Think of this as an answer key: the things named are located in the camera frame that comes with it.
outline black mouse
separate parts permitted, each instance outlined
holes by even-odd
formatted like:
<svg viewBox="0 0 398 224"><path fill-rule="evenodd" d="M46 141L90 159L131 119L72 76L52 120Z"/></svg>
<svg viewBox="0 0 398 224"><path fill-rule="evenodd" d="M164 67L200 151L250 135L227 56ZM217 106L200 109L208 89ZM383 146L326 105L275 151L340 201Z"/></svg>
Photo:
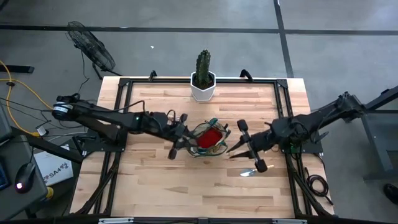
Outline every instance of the black mouse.
<svg viewBox="0 0 398 224"><path fill-rule="evenodd" d="M28 162L22 165L15 176L15 190L20 193L28 192L33 186L35 164Z"/></svg>

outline red cloth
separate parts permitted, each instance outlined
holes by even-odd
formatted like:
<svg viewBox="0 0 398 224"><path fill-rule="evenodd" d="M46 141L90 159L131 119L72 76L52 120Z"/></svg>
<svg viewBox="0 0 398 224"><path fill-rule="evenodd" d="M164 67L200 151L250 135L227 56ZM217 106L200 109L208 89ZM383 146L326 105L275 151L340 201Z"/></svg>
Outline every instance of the red cloth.
<svg viewBox="0 0 398 224"><path fill-rule="evenodd" d="M198 146L207 149L211 146L215 146L222 137L223 134L220 131L211 128L197 139L197 143Z"/></svg>

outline wooden tabletop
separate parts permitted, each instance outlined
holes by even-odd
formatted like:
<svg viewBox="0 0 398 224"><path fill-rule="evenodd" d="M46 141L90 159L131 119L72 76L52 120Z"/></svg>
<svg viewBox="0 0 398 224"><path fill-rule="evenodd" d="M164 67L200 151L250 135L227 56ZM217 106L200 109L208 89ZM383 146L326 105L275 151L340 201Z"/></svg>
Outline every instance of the wooden tabletop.
<svg viewBox="0 0 398 224"><path fill-rule="evenodd" d="M104 77L98 105L113 109L119 77ZM288 79L294 114L310 112L304 82ZM177 116L188 114L189 129L218 118L229 124L232 131L226 140L233 146L241 133L236 121L245 119L249 133L264 131L265 121L277 118L272 85L217 84L209 102L197 103L191 96L189 83L136 83L131 102L145 100L147 111L173 109ZM141 105L130 111L142 111ZM249 159L228 159L236 152L218 157L193 158L179 151L173 161L167 159L172 143L146 134L132 135L122 154L114 195L112 216L129 217L218 217L218 218L288 218L293 217L292 199L285 157L281 152L261 152L267 165L274 165L254 177L241 177L242 170L253 168ZM92 153L82 164L71 212L77 211L89 199L100 179L103 152ZM325 177L322 163L313 155L303 155L303 164L310 174ZM105 190L103 207L106 204ZM300 208L304 211L302 192L298 190ZM317 200L333 213L325 198Z"/></svg>

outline gray floor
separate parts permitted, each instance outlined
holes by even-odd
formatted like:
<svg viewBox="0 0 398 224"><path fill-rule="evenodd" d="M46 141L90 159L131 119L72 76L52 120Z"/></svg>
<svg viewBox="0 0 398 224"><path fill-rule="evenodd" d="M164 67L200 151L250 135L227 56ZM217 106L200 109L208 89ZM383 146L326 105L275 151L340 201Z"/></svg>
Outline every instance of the gray floor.
<svg viewBox="0 0 398 224"><path fill-rule="evenodd" d="M280 0L280 6L286 29L398 29L398 2L394 0ZM63 26L68 21L87 26L277 28L272 0L13 0L0 12L2 24ZM156 70L162 76L186 76L194 70L199 51L207 48L212 56L211 70L219 76L235 77L246 68L254 77L286 77L278 34L95 35L114 57L115 71L124 75L149 75ZM398 83L398 36L288 35L287 43L294 75L304 78L312 109L333 101L344 91L365 103ZM57 95L76 92L84 80L80 51L65 32L0 30L0 60L34 66L34 74L14 77L49 103L54 103ZM89 60L85 61L90 80L81 91L82 98L95 99L101 82ZM6 93L3 85L0 96ZM20 85L14 88L11 99L45 109ZM26 115L14 114L30 130L40 124ZM51 134L72 131L81 129L53 129ZM351 124L339 121L322 131L330 132L322 143L336 214L398 222L398 206L381 191L387 181L362 180L379 164L360 120Z"/></svg>

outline plant pot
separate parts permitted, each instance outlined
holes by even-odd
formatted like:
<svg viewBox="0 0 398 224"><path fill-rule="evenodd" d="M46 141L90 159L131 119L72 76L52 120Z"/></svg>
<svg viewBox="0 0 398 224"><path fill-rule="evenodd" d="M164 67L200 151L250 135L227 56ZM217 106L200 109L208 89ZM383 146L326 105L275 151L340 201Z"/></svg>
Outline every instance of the plant pot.
<svg viewBox="0 0 398 224"><path fill-rule="evenodd" d="M214 83L213 86L207 88L206 90L201 90L198 87L193 85L193 76L196 72L191 73L191 91L194 99L196 101L209 101L214 94L214 90L216 88L216 74L209 71L209 74L213 77Z"/></svg>

